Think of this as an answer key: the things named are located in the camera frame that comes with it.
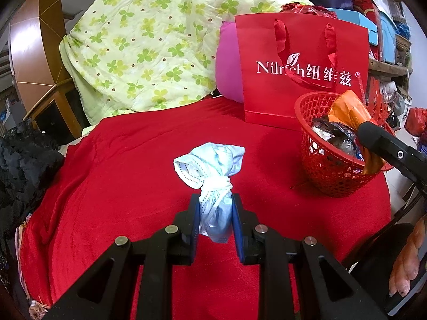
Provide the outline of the right hand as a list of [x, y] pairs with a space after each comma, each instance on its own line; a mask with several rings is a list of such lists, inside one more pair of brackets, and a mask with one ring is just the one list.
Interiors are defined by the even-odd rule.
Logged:
[[418, 252], [426, 236], [426, 215], [416, 223], [413, 232], [395, 261], [389, 278], [389, 296], [399, 293], [405, 297], [410, 291], [410, 282], [416, 278], [420, 259]]

